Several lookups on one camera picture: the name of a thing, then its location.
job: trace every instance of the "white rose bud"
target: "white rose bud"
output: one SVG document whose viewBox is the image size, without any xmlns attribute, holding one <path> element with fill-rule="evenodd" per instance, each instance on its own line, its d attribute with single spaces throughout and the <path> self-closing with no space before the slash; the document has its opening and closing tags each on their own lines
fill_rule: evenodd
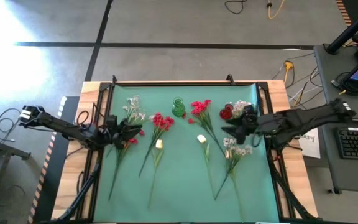
<svg viewBox="0 0 358 224">
<path fill-rule="evenodd" d="M 206 142 L 206 138 L 202 134 L 197 136 L 197 139 L 201 144 Z"/>
<path fill-rule="evenodd" d="M 155 143 L 155 147 L 157 149 L 162 149 L 162 140 L 161 139 L 157 140 L 157 142 Z"/>
</svg>

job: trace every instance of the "green vase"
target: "green vase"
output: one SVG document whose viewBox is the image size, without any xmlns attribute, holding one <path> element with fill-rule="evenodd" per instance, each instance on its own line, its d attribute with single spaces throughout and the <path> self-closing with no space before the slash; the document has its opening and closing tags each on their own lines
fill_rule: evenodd
<svg viewBox="0 0 358 224">
<path fill-rule="evenodd" d="M 180 97 L 175 97 L 173 99 L 172 113 L 177 117 L 181 117 L 186 113 L 185 105 L 183 104 L 183 99 Z"/>
</svg>

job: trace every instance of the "keyboard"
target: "keyboard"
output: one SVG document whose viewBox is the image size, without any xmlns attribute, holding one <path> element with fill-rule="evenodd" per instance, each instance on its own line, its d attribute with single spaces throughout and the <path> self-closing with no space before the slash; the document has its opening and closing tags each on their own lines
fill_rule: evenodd
<svg viewBox="0 0 358 224">
<path fill-rule="evenodd" d="M 358 128 L 337 128 L 339 156 L 342 159 L 358 159 Z"/>
</svg>

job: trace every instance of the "green cloth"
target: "green cloth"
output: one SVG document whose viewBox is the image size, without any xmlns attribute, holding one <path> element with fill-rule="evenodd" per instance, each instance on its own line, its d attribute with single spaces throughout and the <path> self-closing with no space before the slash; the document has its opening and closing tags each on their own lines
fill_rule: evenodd
<svg viewBox="0 0 358 224">
<path fill-rule="evenodd" d="M 99 179 L 98 198 L 94 214 L 95 222 L 278 222 L 277 204 L 272 177 L 262 141 L 252 155 L 246 155 L 237 165 L 236 181 L 243 206 L 241 220 L 239 206 L 231 178 L 223 186 L 218 199 L 213 194 L 208 179 L 208 170 L 197 135 L 204 135 L 210 143 L 210 167 L 214 192 L 218 191 L 225 175 L 225 158 L 208 133 L 197 124 L 188 124 L 192 115 L 193 101 L 212 100 L 209 112 L 214 132 L 221 141 L 228 135 L 221 130 L 227 124 L 219 117 L 226 103 L 237 100 L 257 102 L 255 85 L 250 86 L 167 86 L 167 87 L 122 87 L 116 86 L 111 113 L 119 120 L 125 117 L 123 106 L 127 98 L 140 96 L 140 106 L 147 117 L 156 112 L 171 116 L 175 124 L 162 135 L 164 155 L 157 169 L 152 206 L 148 210 L 150 188 L 154 174 L 154 161 L 150 154 L 142 175 L 140 167 L 154 125 L 143 125 L 145 136 L 136 136 L 138 145 L 132 145 L 118 172 L 117 181 L 108 200 L 116 164 L 115 149 L 106 157 L 111 146 L 105 148 Z M 186 119 L 172 115 L 174 97 L 183 98 Z M 246 143 L 251 145 L 250 138 Z"/>
</svg>

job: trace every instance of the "gray floor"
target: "gray floor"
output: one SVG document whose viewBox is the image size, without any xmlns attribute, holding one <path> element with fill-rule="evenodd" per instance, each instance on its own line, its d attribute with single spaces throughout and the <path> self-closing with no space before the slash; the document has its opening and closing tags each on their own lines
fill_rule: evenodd
<svg viewBox="0 0 358 224">
<path fill-rule="evenodd" d="M 55 114 L 62 96 L 79 95 L 92 48 L 12 47 L 12 42 L 94 42 L 107 0 L 0 1 L 0 114 L 10 107 L 42 105 Z M 267 19 L 265 1 L 248 1 L 235 16 L 221 0 L 115 0 L 104 42 L 220 44 L 321 44 L 344 28 L 335 0 L 287 0 L 276 19 Z M 270 79 L 286 58 L 307 50 L 118 49 L 102 48 L 92 80 Z M 310 74 L 313 55 L 292 60 L 296 80 Z M 304 82 L 287 90 L 294 95 Z M 319 92 L 305 94 L 304 100 Z M 324 103 L 320 94 L 307 108 Z M 49 133 L 16 128 L 12 146 L 32 152 L 32 160 L 12 158 L 2 186 L 18 184 L 27 193 L 0 192 L 0 219 L 24 223 L 43 163 Z M 358 222 L 358 193 L 326 195 L 329 171 L 309 167 L 322 218 Z"/>
</svg>

